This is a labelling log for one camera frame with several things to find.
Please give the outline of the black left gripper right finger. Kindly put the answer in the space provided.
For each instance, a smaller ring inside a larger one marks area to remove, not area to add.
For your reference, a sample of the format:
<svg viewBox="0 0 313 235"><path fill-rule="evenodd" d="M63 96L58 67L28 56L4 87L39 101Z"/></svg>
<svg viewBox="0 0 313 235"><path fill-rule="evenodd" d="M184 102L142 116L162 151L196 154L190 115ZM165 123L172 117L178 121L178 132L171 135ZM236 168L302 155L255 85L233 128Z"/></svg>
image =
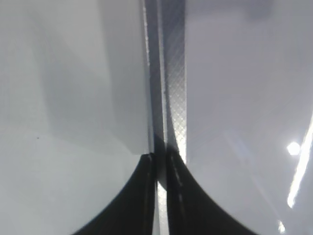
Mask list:
<svg viewBox="0 0 313 235"><path fill-rule="evenodd" d="M194 179L178 151L167 147L167 213L171 235L253 235L218 206Z"/></svg>

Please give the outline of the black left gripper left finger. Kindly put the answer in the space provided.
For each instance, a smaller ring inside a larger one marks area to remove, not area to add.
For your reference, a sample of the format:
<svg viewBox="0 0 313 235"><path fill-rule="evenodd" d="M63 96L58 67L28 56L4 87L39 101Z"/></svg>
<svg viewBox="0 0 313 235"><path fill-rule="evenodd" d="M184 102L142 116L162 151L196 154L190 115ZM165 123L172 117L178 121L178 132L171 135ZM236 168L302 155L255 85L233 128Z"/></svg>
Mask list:
<svg viewBox="0 0 313 235"><path fill-rule="evenodd" d="M157 165L153 153L143 154L119 194L76 235L151 235Z"/></svg>

